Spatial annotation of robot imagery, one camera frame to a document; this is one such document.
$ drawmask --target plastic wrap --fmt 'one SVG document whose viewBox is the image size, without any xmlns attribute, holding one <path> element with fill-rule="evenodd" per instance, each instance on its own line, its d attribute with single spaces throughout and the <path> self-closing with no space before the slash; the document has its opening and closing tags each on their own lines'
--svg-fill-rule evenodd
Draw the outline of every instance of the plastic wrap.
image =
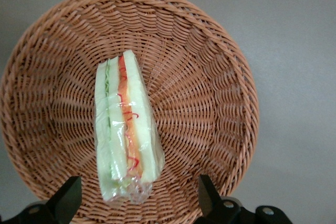
<svg viewBox="0 0 336 224">
<path fill-rule="evenodd" d="M 165 160 L 139 65 L 131 50 L 98 65 L 95 145 L 103 199 L 144 202 Z"/>
</svg>

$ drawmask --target metal screw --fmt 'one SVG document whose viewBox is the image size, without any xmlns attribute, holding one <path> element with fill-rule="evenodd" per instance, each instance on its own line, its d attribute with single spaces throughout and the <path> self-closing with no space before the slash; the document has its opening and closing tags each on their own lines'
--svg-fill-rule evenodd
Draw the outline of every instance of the metal screw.
<svg viewBox="0 0 336 224">
<path fill-rule="evenodd" d="M 32 214 L 35 214 L 35 213 L 37 213 L 39 211 L 40 211 L 40 207 L 33 207 L 33 208 L 30 208 L 30 210 L 28 211 L 28 213 L 30 215 L 32 215 Z"/>
<path fill-rule="evenodd" d="M 270 209 L 269 207 L 264 207 L 263 212 L 267 215 L 273 215 L 274 214 L 273 210 Z"/>
<path fill-rule="evenodd" d="M 234 207 L 234 205 L 233 205 L 233 203 L 232 203 L 231 201 L 225 201 L 225 202 L 223 203 L 223 205 L 224 205 L 225 207 L 227 207 L 227 208 L 233 208 L 233 207 Z"/>
</svg>

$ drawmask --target basket weave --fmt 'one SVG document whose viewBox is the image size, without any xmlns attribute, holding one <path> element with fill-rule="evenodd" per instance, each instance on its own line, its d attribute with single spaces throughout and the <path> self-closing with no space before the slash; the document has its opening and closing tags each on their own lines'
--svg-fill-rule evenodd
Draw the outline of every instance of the basket weave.
<svg viewBox="0 0 336 224">
<path fill-rule="evenodd" d="M 99 62 L 132 49 L 142 68 L 166 165 L 142 205 L 102 201 L 94 149 Z M 80 175 L 77 223 L 190 223 L 201 214 L 197 177 L 221 194 L 241 181 L 255 150 L 258 101 L 243 54 L 186 0 L 66 0 L 30 26 L 1 85 L 9 156 L 41 199 Z"/>
</svg>

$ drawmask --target tomato slice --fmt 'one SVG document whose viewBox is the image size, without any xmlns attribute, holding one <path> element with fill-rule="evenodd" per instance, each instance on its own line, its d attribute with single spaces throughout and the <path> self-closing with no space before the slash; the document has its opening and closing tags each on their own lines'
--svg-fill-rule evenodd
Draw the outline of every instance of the tomato slice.
<svg viewBox="0 0 336 224">
<path fill-rule="evenodd" d="M 139 115 L 132 112 L 130 99 L 127 93 L 127 72 L 125 66 L 124 56 L 119 57 L 119 77 L 120 82 L 118 86 L 118 96 L 120 97 L 121 111 L 126 123 L 125 142 L 127 146 L 127 160 L 128 160 L 128 175 L 132 177 L 142 176 L 142 166 L 140 162 L 140 153 L 137 136 L 133 120 L 139 118 Z"/>
</svg>

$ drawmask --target gray surface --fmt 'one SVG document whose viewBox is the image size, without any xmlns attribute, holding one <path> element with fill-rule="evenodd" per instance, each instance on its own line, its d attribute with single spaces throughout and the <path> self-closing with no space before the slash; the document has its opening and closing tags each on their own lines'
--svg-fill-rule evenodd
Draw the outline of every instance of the gray surface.
<svg viewBox="0 0 336 224">
<path fill-rule="evenodd" d="M 1 73 L 20 35 L 62 0 L 0 0 Z M 336 0 L 189 0 L 238 42 L 260 102 L 259 143 L 233 196 L 293 223 L 336 223 Z M 36 200 L 1 141 L 0 213 Z"/>
</svg>

